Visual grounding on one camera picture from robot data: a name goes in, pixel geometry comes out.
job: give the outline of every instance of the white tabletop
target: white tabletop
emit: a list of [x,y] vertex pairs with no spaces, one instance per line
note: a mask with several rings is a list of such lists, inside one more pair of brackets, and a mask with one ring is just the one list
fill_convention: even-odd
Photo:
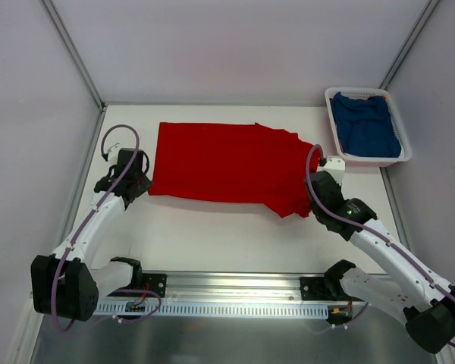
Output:
[[[152,178],[158,125],[161,121],[253,124],[297,132],[309,143],[334,153],[325,108],[251,106],[109,106],[102,135],[116,124],[129,124],[140,134],[140,147],[150,157]],[[129,130],[116,130],[106,141],[134,146]],[[108,171],[99,143],[89,170],[78,216],[93,187]],[[395,234],[393,215],[378,168],[347,167],[345,197],[367,203]],[[279,218],[261,205],[201,202],[170,196],[136,200],[105,234],[93,268],[114,256],[140,259],[143,269],[162,271],[238,271],[322,273],[340,259],[368,273],[382,273],[366,254],[331,233],[313,215]]]

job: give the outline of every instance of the gray wall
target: gray wall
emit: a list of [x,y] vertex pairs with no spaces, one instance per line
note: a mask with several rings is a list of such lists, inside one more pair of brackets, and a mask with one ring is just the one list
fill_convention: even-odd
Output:
[[39,1],[0,2],[0,363],[27,311],[30,263],[58,242],[96,114]]
[[455,283],[455,0],[441,2],[390,91],[414,153],[389,170],[411,241]]
[[55,0],[106,102],[324,105],[378,86],[427,0]]

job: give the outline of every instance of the laundry basket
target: laundry basket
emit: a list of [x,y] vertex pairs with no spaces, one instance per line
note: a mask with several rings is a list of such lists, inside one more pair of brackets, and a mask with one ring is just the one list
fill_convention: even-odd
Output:
[[[391,114],[391,122],[393,124],[393,131],[396,138],[400,141],[401,154],[397,158],[375,158],[375,157],[359,157],[357,155],[346,154],[337,136],[337,125],[335,124],[334,116],[332,114],[331,99],[337,93],[341,93],[350,99],[364,99],[367,100],[373,96],[383,96],[388,104],[389,113]],[[334,138],[335,149],[337,154],[342,157],[348,165],[365,165],[372,167],[387,167],[396,162],[405,162],[410,160],[412,152],[408,137],[403,128],[401,117],[397,112],[396,105],[388,91],[383,89],[369,89],[361,87],[331,87],[325,90],[325,101],[327,102],[328,116],[331,122],[332,136]]]

